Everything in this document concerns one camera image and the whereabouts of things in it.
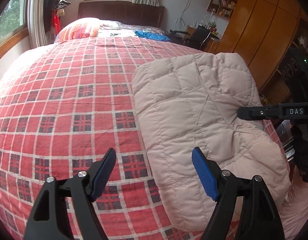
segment green foliage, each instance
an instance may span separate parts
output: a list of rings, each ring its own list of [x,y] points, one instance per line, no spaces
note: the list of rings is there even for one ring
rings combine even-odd
[[[10,0],[0,15],[0,40],[22,25],[20,8],[22,0]]]

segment plaid pattern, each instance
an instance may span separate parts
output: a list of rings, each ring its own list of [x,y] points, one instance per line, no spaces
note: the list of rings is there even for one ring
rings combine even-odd
[[[185,233],[170,224],[151,174],[130,84],[141,64],[198,51],[118,37],[72,40],[46,50],[32,65],[17,62],[0,82],[0,219],[13,237],[23,238],[48,176],[66,179],[87,170],[113,147],[115,168],[94,203],[109,239],[199,239],[202,232]],[[27,57],[37,57],[36,51]],[[278,142],[271,123],[267,128]],[[82,240],[70,200],[68,212],[74,238]],[[233,222],[231,234],[235,228]]]

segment red garment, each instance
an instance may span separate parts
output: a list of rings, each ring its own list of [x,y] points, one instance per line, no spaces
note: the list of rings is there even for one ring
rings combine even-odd
[[[58,35],[61,31],[61,22],[56,10],[52,12],[52,27],[55,29],[55,34]]]

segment wire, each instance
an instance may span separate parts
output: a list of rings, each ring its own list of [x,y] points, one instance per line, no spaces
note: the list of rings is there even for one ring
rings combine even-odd
[[[186,6],[184,8],[184,10],[182,11],[182,13],[180,14],[180,17],[177,18],[176,22],[175,22],[175,29],[176,29],[176,25],[178,23],[178,30],[182,30],[183,26],[185,27],[185,22],[183,19],[184,13],[187,11],[187,9],[189,8],[189,6],[191,5],[192,0],[187,0]]]

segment blue cloth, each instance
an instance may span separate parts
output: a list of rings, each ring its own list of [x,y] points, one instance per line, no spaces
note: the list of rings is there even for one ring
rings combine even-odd
[[[171,39],[165,35],[156,34],[156,33],[149,33],[143,31],[135,31],[135,34],[141,38],[147,38],[149,40],[155,41],[171,41]]]

